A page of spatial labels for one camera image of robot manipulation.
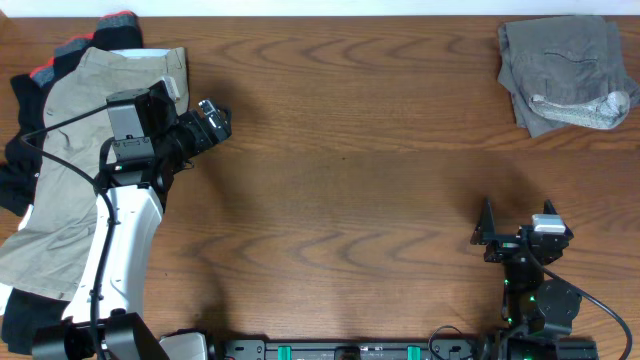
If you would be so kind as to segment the grey shorts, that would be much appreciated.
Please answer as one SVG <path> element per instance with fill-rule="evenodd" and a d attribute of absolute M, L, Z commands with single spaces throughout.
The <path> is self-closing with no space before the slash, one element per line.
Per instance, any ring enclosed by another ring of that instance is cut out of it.
<path fill-rule="evenodd" d="M 614 21 L 507 22 L 498 40 L 498 82 L 511 96 L 516 124 L 533 138 L 570 125 L 611 130 L 639 105 L 639 84 L 626 71 Z"/>

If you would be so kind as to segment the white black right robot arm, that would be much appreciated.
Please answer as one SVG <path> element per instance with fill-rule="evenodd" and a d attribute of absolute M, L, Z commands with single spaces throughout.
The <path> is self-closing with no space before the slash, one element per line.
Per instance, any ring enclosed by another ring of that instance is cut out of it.
<path fill-rule="evenodd" d="M 573 233 L 552 203 L 513 235 L 496 229 L 486 200 L 470 243 L 485 248 L 484 261 L 503 266 L 501 316 L 507 326 L 477 346 L 477 359 L 587 360 L 599 357 L 593 340 L 572 339 L 583 296 L 565 282 L 547 279 L 543 267 L 558 260 Z"/>

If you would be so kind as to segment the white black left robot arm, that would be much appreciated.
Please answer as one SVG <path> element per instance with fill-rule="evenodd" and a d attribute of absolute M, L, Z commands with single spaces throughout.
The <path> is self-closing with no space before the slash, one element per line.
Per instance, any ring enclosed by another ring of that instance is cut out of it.
<path fill-rule="evenodd" d="M 232 112 L 205 99 L 178 114 L 173 100 L 146 90 L 103 105 L 113 131 L 99 155 L 97 224 L 80 285 L 60 324 L 39 329 L 36 359 L 207 359 L 203 333 L 157 339 L 143 320 L 152 240 L 175 174 L 227 140 Z"/>

